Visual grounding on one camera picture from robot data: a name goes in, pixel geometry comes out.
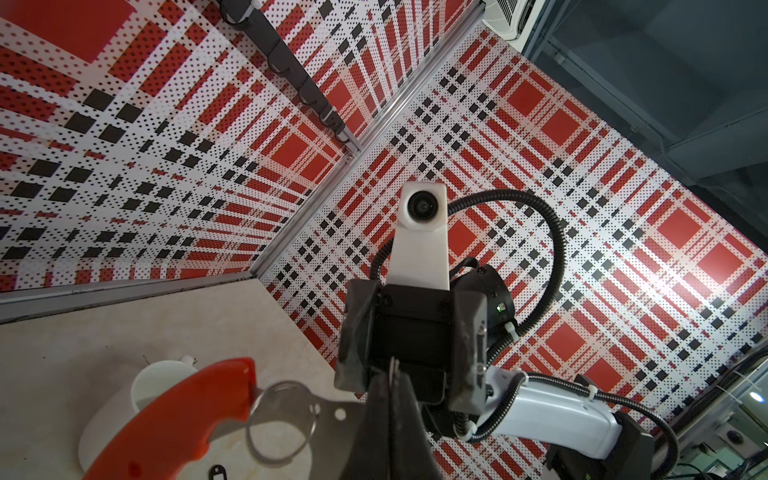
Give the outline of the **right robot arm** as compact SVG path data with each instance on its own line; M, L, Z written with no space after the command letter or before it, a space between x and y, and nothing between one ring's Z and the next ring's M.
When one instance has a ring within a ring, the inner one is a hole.
M490 365L487 341L516 325L511 295L491 266L463 261L446 290L355 279L344 314L335 385L367 397L345 476L378 452L393 479L435 478L431 437L546 443L553 479L662 479L678 462L679 441L663 420L667 450L654 462L653 438L635 420L644 405L582 376Z

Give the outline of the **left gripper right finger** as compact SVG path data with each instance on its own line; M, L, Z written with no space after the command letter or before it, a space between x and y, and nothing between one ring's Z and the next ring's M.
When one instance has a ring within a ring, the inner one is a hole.
M389 477L442 478L410 378L399 370L389 378Z

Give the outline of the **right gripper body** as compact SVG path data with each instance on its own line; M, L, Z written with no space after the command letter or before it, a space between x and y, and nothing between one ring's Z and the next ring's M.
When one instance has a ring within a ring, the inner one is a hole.
M486 404L487 313L479 292L352 280L334 385L362 394L396 360L418 402L479 415Z

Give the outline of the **black key tag with key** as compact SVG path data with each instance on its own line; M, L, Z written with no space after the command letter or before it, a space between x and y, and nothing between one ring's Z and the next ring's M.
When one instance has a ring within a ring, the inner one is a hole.
M216 464L208 470L208 480L227 480L227 470L223 465Z

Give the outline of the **red handled key ring holder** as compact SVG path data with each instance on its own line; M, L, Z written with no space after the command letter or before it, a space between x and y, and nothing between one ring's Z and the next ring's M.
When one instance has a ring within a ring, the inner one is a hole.
M256 365L227 359L176 383L151 400L94 459L88 479L173 479L202 459L213 440L241 430L249 455L267 468L289 465L294 453L269 457L256 447L254 427L283 422L299 430L309 450L311 479L337 479L363 418L359 401L331 401L296 381L257 386Z

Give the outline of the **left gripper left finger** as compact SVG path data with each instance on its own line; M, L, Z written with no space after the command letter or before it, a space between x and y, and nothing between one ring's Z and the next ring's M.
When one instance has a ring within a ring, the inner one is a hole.
M362 419L340 479L390 478L389 375L380 373L369 385Z

